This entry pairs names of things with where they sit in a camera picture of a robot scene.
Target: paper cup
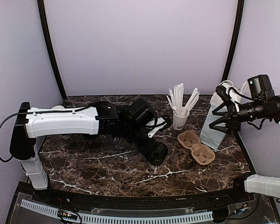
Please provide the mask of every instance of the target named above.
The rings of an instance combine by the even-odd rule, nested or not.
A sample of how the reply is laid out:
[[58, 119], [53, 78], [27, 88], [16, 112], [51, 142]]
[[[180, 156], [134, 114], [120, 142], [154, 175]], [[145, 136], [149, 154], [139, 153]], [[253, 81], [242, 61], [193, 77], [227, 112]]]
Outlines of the paper cup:
[[175, 111], [173, 111], [173, 128], [179, 131], [182, 130], [187, 122], [189, 115], [190, 112], [188, 112], [186, 117], [180, 117], [176, 115]]

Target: black and white robotic arm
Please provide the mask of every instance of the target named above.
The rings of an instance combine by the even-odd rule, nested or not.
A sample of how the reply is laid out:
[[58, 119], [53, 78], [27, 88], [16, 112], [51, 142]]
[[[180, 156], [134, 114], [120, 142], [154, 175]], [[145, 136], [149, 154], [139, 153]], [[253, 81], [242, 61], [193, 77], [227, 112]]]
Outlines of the black and white robotic arm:
[[[221, 117], [210, 124], [211, 129], [231, 134], [232, 131], [241, 130], [242, 122], [255, 126], [251, 122], [256, 119], [262, 119], [260, 126], [255, 126], [258, 130], [261, 129], [265, 119], [274, 120], [280, 125], [280, 95], [275, 96], [268, 75], [252, 77], [248, 79], [248, 84], [252, 98], [239, 94], [232, 87], [228, 91], [221, 85], [216, 88], [223, 103], [213, 111], [214, 115]], [[235, 102], [229, 95], [230, 91], [236, 92], [251, 102], [245, 104]], [[227, 106], [227, 112], [220, 112], [224, 106]], [[245, 178], [244, 184], [246, 192], [280, 198], [280, 178], [253, 174]]]
[[161, 165], [168, 149], [153, 136], [171, 126], [167, 115], [157, 117], [145, 100], [127, 106], [98, 101], [81, 108], [39, 109], [22, 103], [12, 135], [10, 153], [18, 159], [34, 189], [45, 190], [49, 180], [35, 151], [37, 137], [52, 134], [103, 134], [133, 143], [152, 166]]

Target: brown marble surface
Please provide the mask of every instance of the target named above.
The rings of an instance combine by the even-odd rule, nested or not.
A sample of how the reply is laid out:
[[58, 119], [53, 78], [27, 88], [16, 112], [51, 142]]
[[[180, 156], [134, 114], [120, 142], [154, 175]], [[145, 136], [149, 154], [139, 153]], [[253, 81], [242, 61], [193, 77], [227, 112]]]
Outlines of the brown marble surface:
[[[158, 115], [172, 115], [166, 96], [69, 97], [64, 106], [79, 107], [99, 100], [129, 105], [138, 98], [149, 102]], [[209, 101], [210, 96], [200, 96], [183, 131], [200, 134], [210, 108]], [[177, 141], [179, 133], [181, 131], [172, 127], [156, 133], [156, 140], [168, 147], [168, 156], [158, 169], [152, 168], [134, 146], [124, 141], [119, 145], [124, 151], [116, 151], [113, 147], [118, 142], [110, 136], [91, 140], [80, 134], [68, 139], [60, 135], [47, 136], [40, 158], [53, 188], [104, 196], [177, 196], [210, 192], [231, 188], [235, 177], [249, 171], [233, 136], [227, 135], [220, 151], [216, 152], [216, 159], [202, 166], [192, 158], [190, 150]]]

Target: black vertical pole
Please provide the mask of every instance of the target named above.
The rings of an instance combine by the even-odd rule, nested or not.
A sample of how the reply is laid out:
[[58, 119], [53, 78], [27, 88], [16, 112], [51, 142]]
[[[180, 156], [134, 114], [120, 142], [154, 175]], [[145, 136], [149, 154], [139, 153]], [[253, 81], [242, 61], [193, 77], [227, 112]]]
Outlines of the black vertical pole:
[[37, 0], [37, 3], [38, 3], [39, 16], [41, 18], [41, 23], [42, 23], [43, 36], [45, 38], [45, 42], [47, 45], [47, 51], [48, 51], [48, 55], [49, 55], [49, 58], [51, 61], [54, 76], [55, 76], [61, 97], [63, 100], [65, 100], [67, 98], [67, 96], [66, 96], [66, 92], [65, 92], [62, 80], [61, 80], [60, 73], [59, 73], [55, 54], [53, 51], [52, 41], [51, 41], [51, 37], [50, 37], [50, 33], [49, 33], [48, 21], [47, 21], [47, 17], [46, 17], [45, 5], [44, 5], [43, 0]]
[[245, 0], [238, 0], [238, 8], [237, 8], [237, 14], [236, 14], [236, 17], [235, 17], [231, 43], [230, 43], [229, 52], [228, 52], [228, 56], [227, 56], [227, 61], [226, 61], [226, 65], [225, 65], [223, 75], [222, 75], [221, 82], [228, 79], [228, 75], [229, 75], [229, 72], [230, 72], [232, 60], [233, 60], [233, 57], [234, 57], [235, 48], [236, 48], [237, 42], [238, 42], [238, 34], [239, 34], [239, 29], [240, 29], [240, 26], [241, 26], [243, 10], [244, 10], [244, 1]]

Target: light blue bag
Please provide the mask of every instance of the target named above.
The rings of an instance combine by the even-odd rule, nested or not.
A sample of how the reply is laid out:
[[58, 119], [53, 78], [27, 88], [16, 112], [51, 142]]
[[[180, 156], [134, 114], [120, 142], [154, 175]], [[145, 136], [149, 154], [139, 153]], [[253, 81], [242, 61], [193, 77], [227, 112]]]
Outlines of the light blue bag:
[[[226, 88], [226, 93], [228, 93], [228, 90], [230, 87], [233, 87], [233, 82], [230, 80], [222, 82], [220, 85], [223, 85]], [[242, 86], [242, 89], [237, 89], [239, 93], [243, 94], [247, 88], [247, 83], [244, 83]], [[241, 97], [236, 94], [233, 90], [230, 91], [230, 96], [235, 101], [239, 102], [241, 101]], [[202, 130], [200, 132], [200, 140], [201, 143], [207, 145], [210, 147], [213, 151], [218, 151], [218, 148], [220, 144], [222, 143], [225, 133], [210, 129], [209, 124], [221, 116], [213, 115], [212, 111], [215, 110], [218, 106], [220, 106], [223, 103], [222, 99], [217, 95], [216, 92], [214, 92], [213, 96], [210, 99], [210, 110], [207, 114], [207, 117], [204, 121], [204, 125], [202, 127]], [[226, 112], [227, 108], [223, 107], [220, 112]]]

